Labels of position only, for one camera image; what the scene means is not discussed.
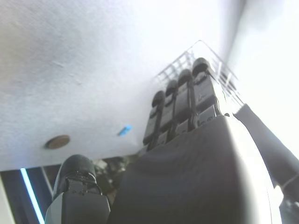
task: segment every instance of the back of robotic hand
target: back of robotic hand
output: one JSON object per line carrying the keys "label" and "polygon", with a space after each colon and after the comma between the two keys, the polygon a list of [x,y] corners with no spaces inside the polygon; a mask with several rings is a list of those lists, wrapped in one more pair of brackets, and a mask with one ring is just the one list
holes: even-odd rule
{"label": "back of robotic hand", "polygon": [[262,157],[205,59],[154,96],[143,143],[110,213],[92,166],[64,162],[46,223],[281,223]]}

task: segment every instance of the wire rack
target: wire rack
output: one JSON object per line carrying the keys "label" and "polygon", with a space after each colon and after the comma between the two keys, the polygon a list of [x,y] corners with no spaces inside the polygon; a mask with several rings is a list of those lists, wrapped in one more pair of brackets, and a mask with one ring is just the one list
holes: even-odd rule
{"label": "wire rack", "polygon": [[222,86],[232,112],[237,112],[244,105],[239,93],[239,80],[203,41],[196,42],[161,71],[156,76],[157,82],[162,85],[162,88],[165,88],[170,80],[178,78],[182,70],[192,69],[193,62],[199,57],[209,61],[210,67],[214,71],[212,74],[213,78]]}

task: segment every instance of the white surface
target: white surface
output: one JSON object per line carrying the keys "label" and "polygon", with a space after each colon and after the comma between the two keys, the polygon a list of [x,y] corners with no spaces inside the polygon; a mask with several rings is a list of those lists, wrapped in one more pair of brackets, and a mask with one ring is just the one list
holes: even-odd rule
{"label": "white surface", "polygon": [[247,1],[228,63],[251,109],[297,158],[298,11],[297,0]]}
{"label": "white surface", "polygon": [[0,170],[137,152],[152,78],[199,39],[225,59],[242,2],[0,0]]}
{"label": "white surface", "polygon": [[0,222],[5,224],[15,224],[12,211],[6,196],[2,178],[0,176]]}

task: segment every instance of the brown round object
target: brown round object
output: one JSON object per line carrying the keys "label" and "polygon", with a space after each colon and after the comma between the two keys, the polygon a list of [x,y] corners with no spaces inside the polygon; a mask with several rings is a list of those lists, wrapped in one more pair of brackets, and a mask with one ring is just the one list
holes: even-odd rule
{"label": "brown round object", "polygon": [[67,145],[70,142],[70,137],[68,135],[59,135],[53,139],[50,139],[46,143],[46,148],[57,149]]}

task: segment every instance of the small blue object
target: small blue object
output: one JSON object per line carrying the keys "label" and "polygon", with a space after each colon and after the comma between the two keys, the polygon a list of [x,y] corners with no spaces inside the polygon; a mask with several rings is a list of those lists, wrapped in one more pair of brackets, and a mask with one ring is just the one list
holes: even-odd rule
{"label": "small blue object", "polygon": [[131,125],[127,125],[127,126],[125,126],[125,127],[118,133],[118,136],[123,136],[123,135],[127,134],[131,129],[132,129],[132,126],[131,126]]}

